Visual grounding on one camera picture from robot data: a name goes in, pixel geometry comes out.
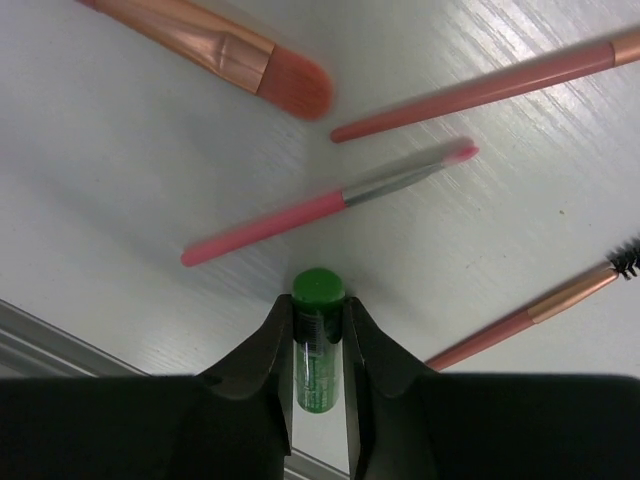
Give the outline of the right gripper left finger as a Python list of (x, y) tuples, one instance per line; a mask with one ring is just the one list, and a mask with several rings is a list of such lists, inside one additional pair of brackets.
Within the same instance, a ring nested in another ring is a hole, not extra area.
[(292, 304), (196, 375), (151, 376), (1, 308), (5, 479), (280, 479), (292, 452)]

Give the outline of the green bottle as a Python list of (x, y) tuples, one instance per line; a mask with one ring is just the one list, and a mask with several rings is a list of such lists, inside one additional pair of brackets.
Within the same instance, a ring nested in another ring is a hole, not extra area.
[(306, 270), (293, 281), (296, 398), (311, 414), (324, 414), (337, 402), (345, 300), (342, 279), (328, 269)]

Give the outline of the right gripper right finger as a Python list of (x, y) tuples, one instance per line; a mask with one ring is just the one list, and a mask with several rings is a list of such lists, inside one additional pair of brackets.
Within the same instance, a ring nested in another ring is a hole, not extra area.
[(354, 479), (635, 479), (639, 382), (612, 375), (437, 373), (343, 310)]

